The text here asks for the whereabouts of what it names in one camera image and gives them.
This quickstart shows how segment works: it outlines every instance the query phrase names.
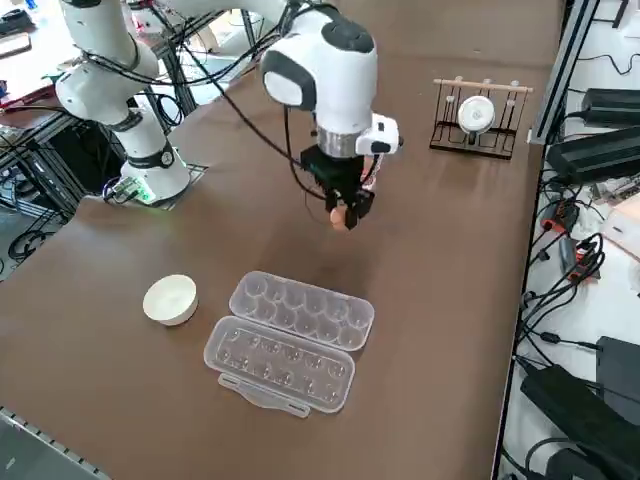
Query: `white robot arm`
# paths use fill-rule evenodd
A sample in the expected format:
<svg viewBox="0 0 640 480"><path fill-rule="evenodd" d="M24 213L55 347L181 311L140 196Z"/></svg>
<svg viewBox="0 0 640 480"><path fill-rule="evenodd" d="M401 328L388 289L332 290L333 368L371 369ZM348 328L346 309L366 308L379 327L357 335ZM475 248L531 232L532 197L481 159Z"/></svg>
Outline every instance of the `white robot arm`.
<svg viewBox="0 0 640 480"><path fill-rule="evenodd" d="M152 112L127 106L127 99L147 86L141 80L158 75L156 57L129 35L118 0L61 2L76 45L130 72L83 62L57 82L63 106L117 136L128 157L122 177L139 186L139 201L152 205L178 195L189 184L184 162ZM363 156L394 153L401 144L396 122L371 111L377 52L369 33L333 6L310 0L163 0L163 5L184 17L241 8L279 25L282 38L262 58L264 87L275 101L313 113L316 145L301 161L323 188L327 210L345 204L354 226L372 200L371 195L363 200Z"/></svg>

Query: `brown table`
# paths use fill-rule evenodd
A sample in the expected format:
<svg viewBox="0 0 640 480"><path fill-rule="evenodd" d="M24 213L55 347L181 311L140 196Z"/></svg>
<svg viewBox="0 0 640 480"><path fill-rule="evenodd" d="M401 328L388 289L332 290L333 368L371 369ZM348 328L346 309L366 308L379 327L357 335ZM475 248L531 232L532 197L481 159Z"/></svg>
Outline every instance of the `brown table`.
<svg viewBox="0 0 640 480"><path fill-rule="evenodd" d="M317 223L282 158L227 105L199 109L173 140L210 168L172 212L86 199L2 285L0 404L119 480L486 479L541 152L528 152L524 131L510 162L429 150L431 79L518 79L537 88L530 124L558 3L342 2L377 37L376 111L406 139L370 216L348 235ZM232 95L282 139L281 109L255 79ZM298 151L308 118L295 115L293 127ZM254 269L375 306L339 414L299 420L253 407L204 365L213 326ZM144 317L142 297L175 272L196 281L200 306L166 329Z"/></svg>

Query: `clear plastic egg carton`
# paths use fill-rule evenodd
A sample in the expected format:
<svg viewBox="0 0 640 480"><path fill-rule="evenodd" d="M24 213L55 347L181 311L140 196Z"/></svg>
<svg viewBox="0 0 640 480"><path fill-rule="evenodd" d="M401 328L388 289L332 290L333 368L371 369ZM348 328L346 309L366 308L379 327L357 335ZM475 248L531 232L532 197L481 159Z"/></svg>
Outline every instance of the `clear plastic egg carton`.
<svg viewBox="0 0 640 480"><path fill-rule="evenodd" d="M326 413L342 408L355 373L353 359L344 352L237 317L216 324L204 360L228 378L246 382L244 391L224 386L256 405L280 408L277 400L293 399Z"/></svg>
<svg viewBox="0 0 640 480"><path fill-rule="evenodd" d="M229 301L231 311L341 350L367 341L374 318L366 300L269 273L247 273Z"/></svg>

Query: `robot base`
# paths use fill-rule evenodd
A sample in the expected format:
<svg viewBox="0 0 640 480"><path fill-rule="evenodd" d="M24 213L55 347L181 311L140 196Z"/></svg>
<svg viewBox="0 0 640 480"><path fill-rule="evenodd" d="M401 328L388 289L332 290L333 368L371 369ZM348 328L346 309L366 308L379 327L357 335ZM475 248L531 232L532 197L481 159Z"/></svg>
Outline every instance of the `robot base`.
<svg viewBox="0 0 640 480"><path fill-rule="evenodd" d="M169 168L136 168L129 162L122 166L122 180L133 180L130 191L136 191L136 200L144 205L155 205L184 192L191 182L191 173L176 150Z"/></svg>

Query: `small white bowl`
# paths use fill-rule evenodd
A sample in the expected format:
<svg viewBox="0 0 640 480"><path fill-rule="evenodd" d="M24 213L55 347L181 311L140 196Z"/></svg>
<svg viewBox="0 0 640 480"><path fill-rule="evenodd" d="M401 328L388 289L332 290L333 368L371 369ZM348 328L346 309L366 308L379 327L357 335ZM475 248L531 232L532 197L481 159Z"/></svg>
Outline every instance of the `small white bowl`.
<svg viewBox="0 0 640 480"><path fill-rule="evenodd" d="M491 128L495 120L493 102L476 95L467 98L458 109L458 124L466 134L481 135Z"/></svg>
<svg viewBox="0 0 640 480"><path fill-rule="evenodd" d="M196 284L186 275L161 278L147 290L142 302L147 317L168 327L189 320L197 307Z"/></svg>

